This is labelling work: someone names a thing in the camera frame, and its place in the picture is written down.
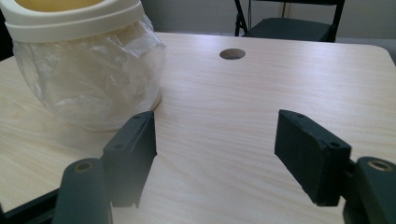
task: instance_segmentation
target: white plastic lid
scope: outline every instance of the white plastic lid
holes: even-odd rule
[[[99,35],[140,20],[139,0],[104,0],[78,9],[43,12],[0,0],[9,34],[16,41],[49,43]]]

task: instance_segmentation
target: plastic bag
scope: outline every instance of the plastic bag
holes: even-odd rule
[[[14,41],[24,79],[52,114],[95,131],[119,129],[158,103],[165,45],[149,19],[56,43]]]

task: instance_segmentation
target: wooden table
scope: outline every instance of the wooden table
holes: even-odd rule
[[[158,34],[168,46],[155,110],[159,155],[139,208],[118,223],[343,223],[319,208],[274,155],[277,112],[306,114],[353,146],[396,162],[396,68],[373,46]],[[243,49],[224,60],[224,49]],[[60,185],[73,161],[114,133],[53,117],[15,59],[0,62],[0,202],[7,211]]]

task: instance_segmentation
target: plastic container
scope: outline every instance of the plastic container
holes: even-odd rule
[[[119,129],[161,99],[165,45],[139,0],[0,0],[26,83],[54,115]]]

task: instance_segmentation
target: white wall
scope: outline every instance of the white wall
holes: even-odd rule
[[[233,0],[141,1],[157,31],[233,34],[236,17]],[[248,0],[240,1],[247,19]],[[252,4],[254,22],[279,15],[279,3]],[[292,18],[331,22],[332,14],[326,7],[296,4],[290,6]],[[396,0],[346,0],[337,36],[396,39],[395,22]]]

